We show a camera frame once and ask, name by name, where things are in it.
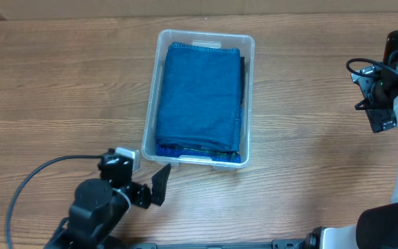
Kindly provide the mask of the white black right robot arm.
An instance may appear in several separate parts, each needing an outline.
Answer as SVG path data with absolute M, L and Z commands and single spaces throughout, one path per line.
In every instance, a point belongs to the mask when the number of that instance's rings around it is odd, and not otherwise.
M 355 109 L 373 133 L 389 131 L 395 139 L 388 202 L 364 210 L 352 225 L 317 227 L 304 239 L 274 240 L 273 248 L 398 248 L 398 30 L 388 33 L 379 61 L 356 57 L 345 67 L 361 93 Z

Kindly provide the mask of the blue denim jeans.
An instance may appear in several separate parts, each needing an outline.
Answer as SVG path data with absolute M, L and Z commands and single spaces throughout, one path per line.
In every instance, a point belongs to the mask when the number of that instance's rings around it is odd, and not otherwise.
M 155 127 L 158 145 L 238 151 L 240 51 L 178 42 L 168 47 Z

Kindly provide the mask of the blue sparkly cloth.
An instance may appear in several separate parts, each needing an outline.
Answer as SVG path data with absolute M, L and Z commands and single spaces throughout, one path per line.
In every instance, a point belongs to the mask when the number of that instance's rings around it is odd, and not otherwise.
M 240 163 L 241 156 L 237 151 L 214 151 L 209 149 L 190 148 L 182 145 L 163 145 L 161 142 L 156 142 L 155 149 L 157 156 L 169 158 L 198 158 L 205 160 L 212 160 L 224 163 Z

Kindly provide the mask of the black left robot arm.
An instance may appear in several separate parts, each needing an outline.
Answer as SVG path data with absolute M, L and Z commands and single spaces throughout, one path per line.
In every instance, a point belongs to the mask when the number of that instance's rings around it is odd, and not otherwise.
M 61 220 L 46 248 L 121 248 L 111 232 L 133 205 L 161 206 L 170 164 L 151 178 L 152 186 L 132 181 L 134 159 L 118 153 L 100 156 L 99 178 L 80 183 L 68 216 Z

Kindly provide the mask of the black cloth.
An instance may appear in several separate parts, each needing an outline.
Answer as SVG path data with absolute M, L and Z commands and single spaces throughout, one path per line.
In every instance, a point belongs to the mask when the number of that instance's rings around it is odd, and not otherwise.
M 244 101 L 245 95 L 245 57 L 240 57 L 240 103 Z

